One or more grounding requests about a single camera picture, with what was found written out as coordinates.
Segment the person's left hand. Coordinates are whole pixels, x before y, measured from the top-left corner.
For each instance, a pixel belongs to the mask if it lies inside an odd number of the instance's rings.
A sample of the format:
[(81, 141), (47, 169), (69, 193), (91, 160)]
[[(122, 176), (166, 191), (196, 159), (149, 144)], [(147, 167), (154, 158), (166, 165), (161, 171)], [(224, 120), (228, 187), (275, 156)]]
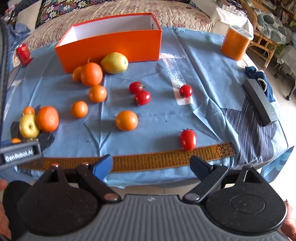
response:
[[(5, 190), (7, 187), (8, 183), (6, 180), (1, 180), (0, 182), (0, 188), (1, 191)], [(0, 204), (1, 207), (1, 213), (0, 213), (0, 232), (1, 235), (4, 235), (5, 237), (7, 237), (8, 239), (11, 239), (11, 231), (9, 229), (9, 220), (5, 214), (5, 210), (3, 207), (3, 204)]]

